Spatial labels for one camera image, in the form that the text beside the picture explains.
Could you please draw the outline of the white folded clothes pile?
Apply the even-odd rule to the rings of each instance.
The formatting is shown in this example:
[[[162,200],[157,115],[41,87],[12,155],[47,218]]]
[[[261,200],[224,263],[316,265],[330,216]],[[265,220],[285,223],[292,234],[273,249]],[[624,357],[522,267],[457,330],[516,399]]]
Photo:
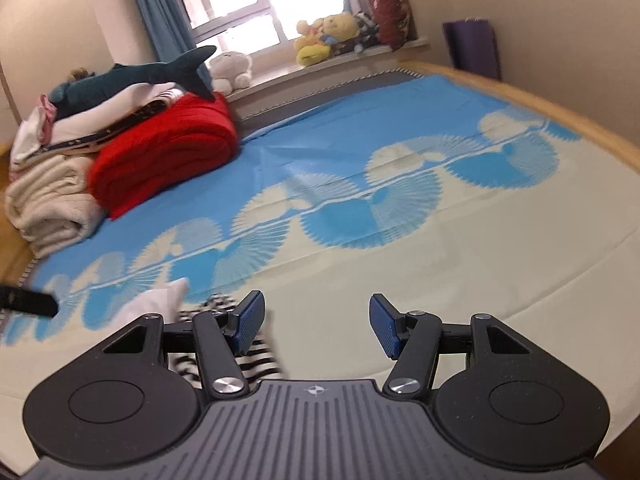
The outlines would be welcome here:
[[[10,151],[10,178],[17,179],[55,155],[96,153],[183,96],[176,84],[133,84],[100,105],[64,119],[54,117],[53,105],[42,99],[18,127]]]

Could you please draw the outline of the cream folded blanket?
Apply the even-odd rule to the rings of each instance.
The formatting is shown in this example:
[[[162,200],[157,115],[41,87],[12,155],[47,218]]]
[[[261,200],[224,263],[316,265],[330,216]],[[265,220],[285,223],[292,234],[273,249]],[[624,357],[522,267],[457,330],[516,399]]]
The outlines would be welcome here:
[[[88,156],[56,155],[17,177],[6,189],[6,218],[43,259],[90,237],[105,217],[90,194]]]

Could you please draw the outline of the blue cream patterned bedsheet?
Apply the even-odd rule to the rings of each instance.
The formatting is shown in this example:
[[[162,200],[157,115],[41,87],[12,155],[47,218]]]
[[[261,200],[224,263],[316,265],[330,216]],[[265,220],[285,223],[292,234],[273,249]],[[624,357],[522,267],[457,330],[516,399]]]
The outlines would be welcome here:
[[[1,338],[1,458],[35,461],[35,385],[108,334],[135,296],[179,278],[184,304],[266,297],[295,378],[381,379],[377,292],[449,323],[488,312],[591,380],[612,436],[639,413],[639,175],[575,128],[425,76],[259,129],[220,169],[47,258],[51,321]]]

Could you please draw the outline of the dark teal shark plush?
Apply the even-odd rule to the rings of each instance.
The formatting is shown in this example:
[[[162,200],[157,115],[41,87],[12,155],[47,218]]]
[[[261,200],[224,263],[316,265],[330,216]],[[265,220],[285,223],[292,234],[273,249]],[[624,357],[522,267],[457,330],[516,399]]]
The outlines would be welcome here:
[[[212,83],[205,81],[200,68],[217,51],[215,46],[192,49],[171,62],[143,65],[115,64],[107,73],[59,84],[49,93],[56,118],[67,118],[111,99],[135,84],[178,84],[183,90],[213,101]]]

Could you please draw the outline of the white teddy bear plush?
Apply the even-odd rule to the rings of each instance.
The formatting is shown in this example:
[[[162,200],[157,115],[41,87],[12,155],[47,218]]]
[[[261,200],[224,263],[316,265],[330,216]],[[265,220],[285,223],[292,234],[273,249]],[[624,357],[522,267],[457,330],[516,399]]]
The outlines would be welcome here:
[[[224,52],[215,56],[208,66],[213,89],[223,96],[230,96],[236,90],[244,90],[252,81],[253,60],[241,52]]]

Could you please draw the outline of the purple box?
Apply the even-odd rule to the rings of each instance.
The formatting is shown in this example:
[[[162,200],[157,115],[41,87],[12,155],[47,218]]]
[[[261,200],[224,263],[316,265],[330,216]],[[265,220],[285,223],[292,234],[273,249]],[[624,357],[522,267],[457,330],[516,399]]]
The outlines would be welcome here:
[[[456,70],[502,81],[497,37],[488,20],[445,22],[442,32]]]

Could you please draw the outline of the yellow bear plush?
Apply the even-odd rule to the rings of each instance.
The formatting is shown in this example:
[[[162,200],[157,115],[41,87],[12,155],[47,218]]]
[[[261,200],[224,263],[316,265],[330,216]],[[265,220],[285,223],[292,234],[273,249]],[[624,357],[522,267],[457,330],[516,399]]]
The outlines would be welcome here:
[[[294,40],[296,62],[303,67],[326,61],[338,46],[360,36],[356,18],[349,13],[328,15],[311,24],[299,21],[296,32],[299,34]]]

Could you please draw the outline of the blue curtain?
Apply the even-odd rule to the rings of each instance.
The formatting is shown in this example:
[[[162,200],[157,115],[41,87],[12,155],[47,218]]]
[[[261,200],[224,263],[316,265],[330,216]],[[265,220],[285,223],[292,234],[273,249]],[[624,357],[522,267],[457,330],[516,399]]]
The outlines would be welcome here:
[[[144,64],[139,74],[149,84],[174,82],[202,99],[214,99],[212,78],[205,62],[216,47],[197,47],[186,11],[178,0],[136,0],[157,61]]]

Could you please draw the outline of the dark red cushion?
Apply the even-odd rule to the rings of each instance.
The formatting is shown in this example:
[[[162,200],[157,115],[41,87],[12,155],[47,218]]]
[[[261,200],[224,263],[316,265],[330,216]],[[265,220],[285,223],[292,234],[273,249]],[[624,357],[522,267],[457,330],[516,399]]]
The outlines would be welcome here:
[[[370,0],[378,41],[393,51],[416,38],[409,0]]]

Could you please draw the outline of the wooden bed frame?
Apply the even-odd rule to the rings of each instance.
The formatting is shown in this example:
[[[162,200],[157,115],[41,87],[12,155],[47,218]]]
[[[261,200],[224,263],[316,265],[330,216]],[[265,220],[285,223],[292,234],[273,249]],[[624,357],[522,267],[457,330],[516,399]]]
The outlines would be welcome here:
[[[602,127],[597,122],[572,110],[568,110],[559,104],[552,103],[540,96],[535,96],[533,93],[510,86],[510,84],[505,84],[504,82],[483,76],[477,76],[464,72],[463,70],[455,70],[454,68],[415,60],[401,62],[400,66],[405,70],[411,70],[424,76],[444,76],[456,84],[462,84],[462,86],[490,94],[497,99],[508,101],[511,104],[525,107],[528,110],[544,115],[554,122],[569,128],[574,131],[574,133],[580,134],[593,144],[596,144],[599,148],[602,148],[602,150],[613,155],[635,172],[639,172],[640,157],[637,145],[632,144],[617,133]]]

